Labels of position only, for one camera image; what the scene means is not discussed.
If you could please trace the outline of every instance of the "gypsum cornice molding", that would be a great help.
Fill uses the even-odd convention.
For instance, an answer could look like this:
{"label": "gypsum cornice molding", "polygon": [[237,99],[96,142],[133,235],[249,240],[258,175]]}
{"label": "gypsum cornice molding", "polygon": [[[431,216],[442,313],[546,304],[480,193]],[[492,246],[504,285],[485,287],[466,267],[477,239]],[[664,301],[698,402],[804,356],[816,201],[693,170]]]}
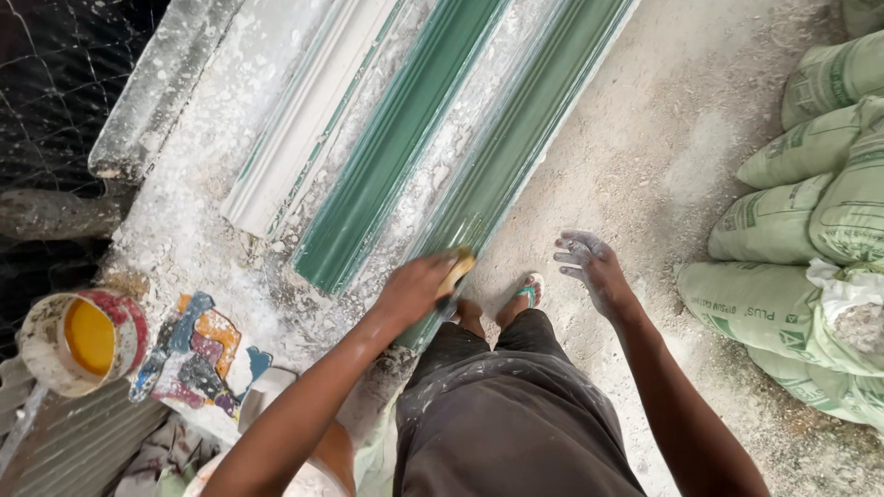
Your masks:
{"label": "gypsum cornice molding", "polygon": [[337,293],[362,266],[453,95],[509,0],[442,0],[366,126],[292,257]]}
{"label": "gypsum cornice molding", "polygon": [[232,225],[259,237],[276,232],[400,4],[339,0],[332,7],[221,205]]}
{"label": "gypsum cornice molding", "polygon": [[[638,3],[564,2],[405,260],[461,244],[481,256]],[[395,343],[423,351],[440,323],[433,312]]]}

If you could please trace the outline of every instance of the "concrete floor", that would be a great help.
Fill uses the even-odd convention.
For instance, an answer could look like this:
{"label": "concrete floor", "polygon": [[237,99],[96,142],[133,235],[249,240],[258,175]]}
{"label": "concrete floor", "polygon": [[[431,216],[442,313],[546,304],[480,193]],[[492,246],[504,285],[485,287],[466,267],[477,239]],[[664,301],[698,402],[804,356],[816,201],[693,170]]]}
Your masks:
{"label": "concrete floor", "polygon": [[750,191],[733,172],[782,133],[782,86],[801,54],[844,40],[835,0],[643,0],[472,275],[467,294],[489,316],[526,271],[547,275],[541,308],[617,407],[649,495],[678,492],[613,330],[557,273],[562,228],[593,230],[617,251],[675,359],[773,494],[884,494],[877,432],[791,398],[741,345],[684,310],[671,273],[674,263],[708,259],[714,222]]}

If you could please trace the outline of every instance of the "green sack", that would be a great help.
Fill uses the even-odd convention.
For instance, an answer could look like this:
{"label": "green sack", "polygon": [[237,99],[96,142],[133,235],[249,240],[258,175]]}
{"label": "green sack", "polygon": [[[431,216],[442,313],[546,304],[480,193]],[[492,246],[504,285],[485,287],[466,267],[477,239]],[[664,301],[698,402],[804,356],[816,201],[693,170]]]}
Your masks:
{"label": "green sack", "polygon": [[826,414],[884,431],[884,378],[830,371],[746,346],[749,358],[793,397]]}
{"label": "green sack", "polygon": [[807,50],[786,82],[782,127],[850,107],[865,95],[884,96],[884,31]]}
{"label": "green sack", "polygon": [[821,258],[807,227],[834,175],[762,190],[734,202],[709,235],[709,255],[720,261],[807,264]]}
{"label": "green sack", "polygon": [[762,263],[678,264],[685,307],[718,333],[833,371],[884,377],[876,357],[835,338],[823,314],[823,290],[807,268]]}
{"label": "green sack", "polygon": [[793,127],[749,157],[736,177],[763,190],[840,172],[859,136],[856,109],[851,105]]}
{"label": "green sack", "polygon": [[884,266],[884,98],[864,102],[857,112],[862,133],[814,210],[810,235],[839,264]]}
{"label": "green sack", "polygon": [[884,0],[843,0],[842,7],[850,38],[884,29]]}

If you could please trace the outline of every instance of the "person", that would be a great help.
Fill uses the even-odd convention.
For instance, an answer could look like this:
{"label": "person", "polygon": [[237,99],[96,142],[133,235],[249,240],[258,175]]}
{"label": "person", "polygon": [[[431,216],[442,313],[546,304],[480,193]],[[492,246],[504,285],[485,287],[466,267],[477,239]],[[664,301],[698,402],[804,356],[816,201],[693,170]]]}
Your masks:
{"label": "person", "polygon": [[[560,271],[581,280],[613,326],[678,489],[687,496],[769,495],[740,443],[697,393],[629,289],[617,256],[592,233],[566,231]],[[422,257],[394,271],[365,317],[289,386],[232,448],[203,495],[281,495],[365,368],[431,311],[454,263]],[[525,281],[497,315],[490,351],[482,311],[461,301],[397,401],[395,495],[644,495],[611,402],[568,360],[543,285]]]}

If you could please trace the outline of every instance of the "foot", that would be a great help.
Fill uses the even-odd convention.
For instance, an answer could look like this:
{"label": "foot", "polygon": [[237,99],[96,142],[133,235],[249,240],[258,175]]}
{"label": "foot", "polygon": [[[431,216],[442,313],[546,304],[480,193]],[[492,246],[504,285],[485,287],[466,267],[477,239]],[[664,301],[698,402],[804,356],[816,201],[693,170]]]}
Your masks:
{"label": "foot", "polygon": [[454,315],[461,319],[461,328],[465,328],[475,336],[484,339],[485,329],[482,327],[482,322],[479,319],[482,317],[482,314],[482,308],[475,302],[468,301],[467,299],[457,301],[457,313]]}
{"label": "foot", "polygon": [[[531,298],[531,292],[527,290],[528,288],[534,291],[533,301]],[[515,319],[520,312],[526,309],[536,308],[540,305],[542,290],[543,282],[540,281],[539,278],[535,278],[534,274],[529,275],[528,278],[522,281],[522,284],[519,286],[519,289],[516,290],[513,298],[509,299],[507,305],[498,312],[497,317],[494,318],[494,322],[500,326],[501,330],[505,329],[513,322],[513,319]]]}

